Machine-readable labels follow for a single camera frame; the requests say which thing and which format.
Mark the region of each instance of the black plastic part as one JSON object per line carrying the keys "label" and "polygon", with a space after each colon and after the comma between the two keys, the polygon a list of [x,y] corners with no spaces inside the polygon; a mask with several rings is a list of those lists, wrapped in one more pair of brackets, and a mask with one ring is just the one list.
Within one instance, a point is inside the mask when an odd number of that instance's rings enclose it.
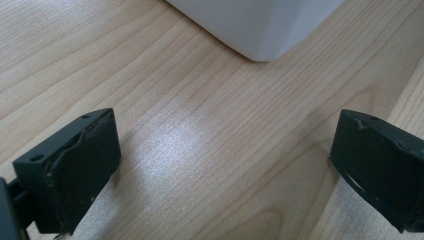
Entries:
{"label": "black plastic part", "polygon": [[0,178],[0,239],[27,239],[25,229],[19,222],[12,196],[3,178]]}
{"label": "black plastic part", "polygon": [[400,232],[424,231],[424,141],[371,115],[342,110],[330,160]]}
{"label": "black plastic part", "polygon": [[113,109],[77,118],[13,162],[13,218],[22,228],[35,220],[41,233],[72,234],[120,157]]}

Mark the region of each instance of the white object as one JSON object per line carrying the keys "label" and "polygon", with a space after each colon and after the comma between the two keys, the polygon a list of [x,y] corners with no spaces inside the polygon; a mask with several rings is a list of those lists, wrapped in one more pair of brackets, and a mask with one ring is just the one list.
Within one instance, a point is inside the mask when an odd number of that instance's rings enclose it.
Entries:
{"label": "white object", "polygon": [[228,46],[271,61],[311,33],[343,0],[167,0]]}

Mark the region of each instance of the wood grain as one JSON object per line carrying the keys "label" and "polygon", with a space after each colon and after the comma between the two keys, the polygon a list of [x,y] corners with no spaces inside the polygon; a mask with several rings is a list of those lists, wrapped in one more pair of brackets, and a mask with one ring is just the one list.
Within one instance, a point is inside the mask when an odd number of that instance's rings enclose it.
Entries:
{"label": "wood grain", "polygon": [[348,193],[327,156],[341,108],[419,128],[423,22],[422,1],[346,0],[281,59],[255,63],[164,1],[3,1],[0,175],[113,107],[120,169],[66,238],[397,238],[385,222],[346,230],[362,205],[328,213]]}

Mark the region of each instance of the wooden table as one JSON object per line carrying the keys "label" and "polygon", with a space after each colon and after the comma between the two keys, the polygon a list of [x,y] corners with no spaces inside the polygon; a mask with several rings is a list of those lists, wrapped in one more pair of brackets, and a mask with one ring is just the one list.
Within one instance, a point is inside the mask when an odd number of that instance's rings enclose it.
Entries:
{"label": "wooden table", "polygon": [[0,175],[113,107],[121,166],[72,239],[424,239],[327,160],[342,108],[424,137],[423,56],[423,1],[346,0],[269,63],[163,0],[2,1]]}

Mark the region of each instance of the white box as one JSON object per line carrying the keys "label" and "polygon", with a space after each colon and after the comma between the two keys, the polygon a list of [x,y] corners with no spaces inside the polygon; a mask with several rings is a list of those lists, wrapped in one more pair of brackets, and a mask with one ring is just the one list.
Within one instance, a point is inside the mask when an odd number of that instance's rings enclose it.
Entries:
{"label": "white box", "polygon": [[343,0],[167,0],[254,61],[271,61],[311,33]]}

